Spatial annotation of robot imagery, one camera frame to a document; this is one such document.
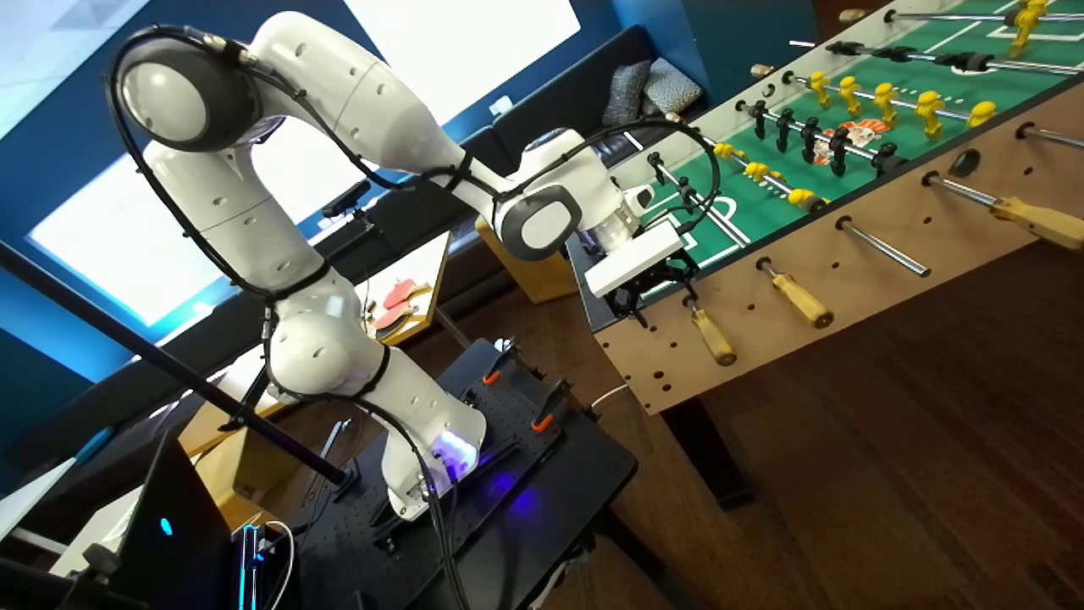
white robotic arm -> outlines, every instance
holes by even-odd
[[[251,146],[281,115],[305,119],[352,156],[451,190],[518,258],[545,258],[572,230],[593,230],[610,254],[633,244],[623,193],[576,132],[525,149],[522,169],[498,176],[471,163],[379,58],[305,14],[274,14],[247,47],[207,34],[146,37],[122,54],[115,88],[152,136],[146,159],[173,217],[230,278],[274,295],[271,386],[281,397],[366,397],[393,413],[437,495],[478,464],[484,417],[447,397],[407,352],[366,336],[352,285],[264,190]],[[654,237],[654,258],[681,247],[667,227],[654,234],[664,234]],[[620,271],[603,268],[603,285],[630,268],[613,261]],[[386,437],[390,502],[400,519],[417,519],[427,512],[423,471],[396,430]]]

